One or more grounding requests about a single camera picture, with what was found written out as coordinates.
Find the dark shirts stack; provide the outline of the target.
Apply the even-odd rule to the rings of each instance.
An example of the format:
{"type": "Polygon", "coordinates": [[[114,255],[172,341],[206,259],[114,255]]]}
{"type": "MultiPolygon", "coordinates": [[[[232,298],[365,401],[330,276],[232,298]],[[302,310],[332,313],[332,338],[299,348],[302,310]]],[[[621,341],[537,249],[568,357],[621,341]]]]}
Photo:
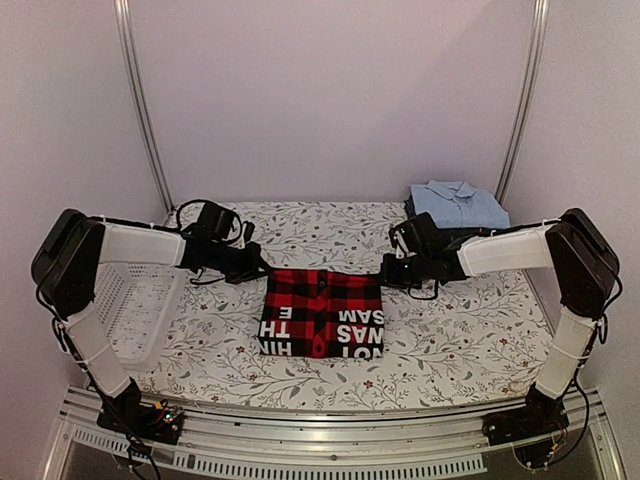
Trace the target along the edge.
{"type": "Polygon", "coordinates": [[[415,206],[415,202],[412,197],[409,197],[404,201],[404,210],[409,223],[420,224],[423,221],[424,212],[415,206]]]}

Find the red black plaid shirt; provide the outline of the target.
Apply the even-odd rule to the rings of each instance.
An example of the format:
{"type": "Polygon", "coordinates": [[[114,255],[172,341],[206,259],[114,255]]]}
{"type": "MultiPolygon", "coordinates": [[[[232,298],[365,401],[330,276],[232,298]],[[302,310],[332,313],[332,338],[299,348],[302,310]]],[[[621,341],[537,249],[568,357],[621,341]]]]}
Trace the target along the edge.
{"type": "Polygon", "coordinates": [[[276,269],[269,273],[257,341],[268,356],[374,360],[385,315],[373,275],[276,269]]]}

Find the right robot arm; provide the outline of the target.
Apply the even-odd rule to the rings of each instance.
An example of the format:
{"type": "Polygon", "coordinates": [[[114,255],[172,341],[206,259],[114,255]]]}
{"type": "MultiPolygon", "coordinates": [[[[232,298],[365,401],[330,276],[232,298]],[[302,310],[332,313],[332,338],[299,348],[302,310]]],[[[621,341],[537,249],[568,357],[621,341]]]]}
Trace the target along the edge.
{"type": "Polygon", "coordinates": [[[386,287],[436,287],[484,274],[530,269],[554,272],[560,318],[547,359],[524,406],[483,421],[490,433],[537,436],[561,425],[563,397],[574,384],[595,342],[605,342],[606,311],[623,287],[620,261],[588,215],[572,208],[551,220],[489,229],[439,228],[431,215],[414,216],[389,231],[393,253],[384,256],[379,278],[386,287]]]}

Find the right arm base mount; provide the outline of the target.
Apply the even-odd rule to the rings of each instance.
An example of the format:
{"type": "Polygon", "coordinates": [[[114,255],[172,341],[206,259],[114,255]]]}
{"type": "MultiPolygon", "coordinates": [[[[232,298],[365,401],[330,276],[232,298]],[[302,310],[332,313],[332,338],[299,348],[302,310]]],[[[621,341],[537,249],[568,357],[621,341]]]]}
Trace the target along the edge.
{"type": "Polygon", "coordinates": [[[552,410],[525,405],[485,415],[481,431],[490,446],[511,445],[521,466],[537,470],[554,459],[568,426],[563,404],[552,410]]]}

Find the light blue shirt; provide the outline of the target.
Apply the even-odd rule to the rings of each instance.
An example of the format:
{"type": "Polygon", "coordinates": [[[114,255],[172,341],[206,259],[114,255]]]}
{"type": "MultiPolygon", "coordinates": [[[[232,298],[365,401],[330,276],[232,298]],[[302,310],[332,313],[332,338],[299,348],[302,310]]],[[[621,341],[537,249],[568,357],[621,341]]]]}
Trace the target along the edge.
{"type": "Polygon", "coordinates": [[[438,228],[510,226],[508,213],[487,190],[468,182],[430,180],[410,186],[410,199],[416,215],[428,213],[438,228]]]}

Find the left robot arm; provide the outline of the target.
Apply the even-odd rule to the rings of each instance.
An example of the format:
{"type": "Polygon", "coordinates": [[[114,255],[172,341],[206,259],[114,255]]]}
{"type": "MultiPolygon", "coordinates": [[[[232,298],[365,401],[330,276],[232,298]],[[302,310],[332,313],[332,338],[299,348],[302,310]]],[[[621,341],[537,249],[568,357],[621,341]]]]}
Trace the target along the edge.
{"type": "Polygon", "coordinates": [[[148,426],[130,369],[155,361],[186,272],[221,274],[228,284],[270,269],[253,241],[253,223],[233,210],[196,201],[197,218],[154,225],[64,210],[38,249],[31,277],[36,298],[53,316],[62,349],[112,401],[111,419],[128,434],[148,426]]]}

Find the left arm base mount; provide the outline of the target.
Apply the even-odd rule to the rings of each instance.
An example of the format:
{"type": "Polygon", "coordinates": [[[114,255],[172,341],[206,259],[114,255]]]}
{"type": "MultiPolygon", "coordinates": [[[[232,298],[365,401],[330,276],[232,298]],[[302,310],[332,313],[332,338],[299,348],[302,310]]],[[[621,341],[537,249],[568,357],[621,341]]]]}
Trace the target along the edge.
{"type": "Polygon", "coordinates": [[[147,405],[137,398],[103,401],[97,425],[141,440],[177,445],[184,424],[184,409],[166,400],[147,405]]]}

